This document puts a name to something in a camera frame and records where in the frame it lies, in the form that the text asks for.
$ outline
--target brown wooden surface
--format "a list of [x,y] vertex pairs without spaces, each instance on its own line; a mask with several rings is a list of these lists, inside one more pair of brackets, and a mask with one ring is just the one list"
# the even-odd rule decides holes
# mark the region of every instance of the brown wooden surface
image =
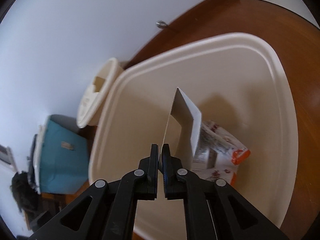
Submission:
[[320,211],[320,31],[300,16],[261,0],[207,0],[170,27],[131,65],[230,32],[256,35],[278,54],[292,91],[299,132],[297,178],[281,229],[291,240],[300,240]]

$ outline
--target triangular cutout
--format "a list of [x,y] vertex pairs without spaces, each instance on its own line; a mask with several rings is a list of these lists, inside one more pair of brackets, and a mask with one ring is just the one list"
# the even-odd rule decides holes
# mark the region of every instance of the triangular cutout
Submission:
[[67,215],[61,218],[60,223],[74,231],[78,231],[82,220],[90,206],[92,197],[86,197],[81,203],[75,206]]
[[252,227],[258,223],[258,219],[250,214],[249,211],[246,210],[234,196],[230,195],[228,196],[228,199],[236,215],[238,224],[242,230]]

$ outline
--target trash bin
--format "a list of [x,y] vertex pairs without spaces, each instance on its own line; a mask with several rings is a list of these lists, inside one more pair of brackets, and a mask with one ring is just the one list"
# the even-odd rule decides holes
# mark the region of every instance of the trash bin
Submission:
[[87,140],[48,119],[33,159],[38,193],[74,194],[88,179]]
[[116,58],[109,59],[87,87],[81,99],[77,125],[97,125],[109,90],[115,79],[123,72]]
[[[239,166],[236,190],[280,227],[298,163],[294,104],[280,60],[262,39],[230,33],[170,50],[126,70],[103,108],[89,182],[114,181],[136,169],[150,146],[161,148],[176,87],[251,150]],[[167,130],[170,149],[181,127]],[[145,239],[186,239],[183,201],[138,202],[135,231]]]

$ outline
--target wooden floor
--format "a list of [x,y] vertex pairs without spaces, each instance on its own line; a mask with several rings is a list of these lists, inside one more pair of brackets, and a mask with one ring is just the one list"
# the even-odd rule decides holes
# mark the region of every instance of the wooden floor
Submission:
[[251,33],[268,42],[288,78],[297,113],[299,161],[281,229],[291,240],[300,240],[320,211],[320,31],[300,16],[261,0],[209,0],[162,31],[128,66],[231,32]]

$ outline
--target wooden baseboard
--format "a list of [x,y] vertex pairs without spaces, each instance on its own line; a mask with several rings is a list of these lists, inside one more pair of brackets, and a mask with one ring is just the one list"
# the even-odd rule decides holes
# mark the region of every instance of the wooden baseboard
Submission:
[[185,29],[187,26],[196,23],[197,18],[200,17],[204,12],[211,10],[213,7],[220,5],[226,0],[204,0],[203,2],[197,4],[177,19],[175,19],[168,28],[162,30],[158,35],[156,35],[151,41],[149,41],[141,51],[133,57],[133,59],[125,66],[125,69],[136,65],[148,58],[151,58],[157,53],[155,49],[159,44],[163,44],[168,40],[172,39],[181,30]]

